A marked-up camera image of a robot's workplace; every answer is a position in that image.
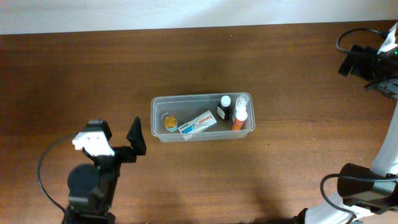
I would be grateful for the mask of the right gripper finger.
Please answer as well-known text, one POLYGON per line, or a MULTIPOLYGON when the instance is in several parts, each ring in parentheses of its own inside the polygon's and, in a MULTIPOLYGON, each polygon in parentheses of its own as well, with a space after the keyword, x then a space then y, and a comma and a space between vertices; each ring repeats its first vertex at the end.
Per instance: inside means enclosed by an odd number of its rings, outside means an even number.
POLYGON ((397 99, 397 77, 371 82, 364 88, 365 90, 376 90, 388 98, 397 99))
MULTIPOLYGON (((367 53, 376 55, 376 49, 372 47, 361 47, 354 44, 351 48, 354 52, 367 53)), ((343 76, 347 76, 349 73, 358 77, 372 77, 372 62, 371 58, 355 57, 353 55, 347 55, 338 69, 338 73, 343 76)))

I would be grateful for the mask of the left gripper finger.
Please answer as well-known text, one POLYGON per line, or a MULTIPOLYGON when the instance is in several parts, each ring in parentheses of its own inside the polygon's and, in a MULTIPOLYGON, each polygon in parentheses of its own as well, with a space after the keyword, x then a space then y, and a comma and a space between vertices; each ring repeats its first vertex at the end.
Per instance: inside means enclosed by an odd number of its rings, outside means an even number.
POLYGON ((141 120, 138 116, 135 117, 132 126, 126 136, 130 145, 137 156, 146 155, 147 147, 142 134, 141 120))
POLYGON ((102 119, 91 120, 87 123, 87 125, 83 129, 84 131, 102 131, 107 140, 110 140, 112 137, 112 133, 109 127, 109 124, 102 119))

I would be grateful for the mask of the small jar gold lid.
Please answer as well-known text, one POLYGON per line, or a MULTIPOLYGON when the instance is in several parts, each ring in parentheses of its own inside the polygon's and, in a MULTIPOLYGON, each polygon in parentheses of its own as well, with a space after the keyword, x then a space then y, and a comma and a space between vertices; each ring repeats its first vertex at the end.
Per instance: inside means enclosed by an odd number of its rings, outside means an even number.
POLYGON ((178 121, 174 116, 167 116, 164 120, 164 126, 167 131, 172 133, 178 129, 178 121))

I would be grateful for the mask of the white Panadol box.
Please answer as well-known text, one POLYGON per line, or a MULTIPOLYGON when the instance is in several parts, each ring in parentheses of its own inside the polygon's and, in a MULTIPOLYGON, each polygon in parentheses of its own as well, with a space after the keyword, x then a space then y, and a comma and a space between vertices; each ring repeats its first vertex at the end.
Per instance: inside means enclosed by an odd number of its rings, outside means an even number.
POLYGON ((178 127, 178 130, 182 134, 196 134, 203 132, 204 130, 211 128, 217 124, 215 116, 210 110, 202 113, 193 120, 178 127))

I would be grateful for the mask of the dark syrup bottle white cap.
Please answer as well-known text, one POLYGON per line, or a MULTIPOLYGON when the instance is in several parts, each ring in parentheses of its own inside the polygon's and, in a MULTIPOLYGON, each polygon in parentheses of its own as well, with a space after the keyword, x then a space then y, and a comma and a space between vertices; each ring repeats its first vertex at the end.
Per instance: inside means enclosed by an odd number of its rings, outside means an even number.
POLYGON ((231 113, 231 98, 228 95, 221 97, 217 107, 217 114, 223 120, 229 120, 231 113))

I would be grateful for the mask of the orange tube white cap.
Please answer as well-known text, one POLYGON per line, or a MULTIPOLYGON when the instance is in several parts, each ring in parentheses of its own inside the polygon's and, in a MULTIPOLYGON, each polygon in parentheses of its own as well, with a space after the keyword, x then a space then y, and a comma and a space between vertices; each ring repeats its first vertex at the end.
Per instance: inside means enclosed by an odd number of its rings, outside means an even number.
POLYGON ((237 111, 234 117, 234 123, 231 128, 232 131, 238 131, 242 128, 245 120, 248 118, 248 113, 246 111, 237 111))

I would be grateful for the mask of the white lotion bottle clear cap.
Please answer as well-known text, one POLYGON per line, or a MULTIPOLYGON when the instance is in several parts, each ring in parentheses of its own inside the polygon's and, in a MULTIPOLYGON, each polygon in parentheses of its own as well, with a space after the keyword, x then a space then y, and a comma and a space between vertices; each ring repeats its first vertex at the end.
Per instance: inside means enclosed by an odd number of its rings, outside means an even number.
POLYGON ((246 94, 242 94, 237 98, 235 106, 233 108, 233 114, 232 114, 233 121, 235 120, 236 113, 240 111, 246 111, 248 103, 249 103, 249 97, 246 94))

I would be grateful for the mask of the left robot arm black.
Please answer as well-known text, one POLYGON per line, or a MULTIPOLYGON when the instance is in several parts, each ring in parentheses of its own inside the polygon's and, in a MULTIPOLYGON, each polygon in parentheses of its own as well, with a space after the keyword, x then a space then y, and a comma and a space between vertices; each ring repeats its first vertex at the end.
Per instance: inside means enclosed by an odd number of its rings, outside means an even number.
POLYGON ((110 146, 112 133, 105 120, 89 121, 72 140, 93 162, 74 168, 67 180, 68 206, 63 223, 66 224, 113 224, 116 216, 112 206, 121 165, 135 163, 137 157, 146 154, 140 118, 136 117, 127 133, 129 146, 110 146))

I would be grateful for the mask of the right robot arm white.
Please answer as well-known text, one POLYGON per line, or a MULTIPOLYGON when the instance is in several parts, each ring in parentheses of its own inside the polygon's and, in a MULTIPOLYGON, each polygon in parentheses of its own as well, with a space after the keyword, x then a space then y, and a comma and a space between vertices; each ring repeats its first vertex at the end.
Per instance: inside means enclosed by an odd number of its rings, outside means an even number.
MULTIPOLYGON (((381 31, 365 27, 342 33, 336 49, 346 55, 338 72, 357 76, 364 89, 397 100, 397 25, 381 31), (377 48, 354 44, 349 49, 342 40, 355 32, 371 32, 382 37, 377 48)), ((397 111, 392 114, 386 136, 368 167, 345 164, 337 173, 320 181, 321 204, 303 209, 291 223, 361 223, 363 218, 397 211, 397 111)))

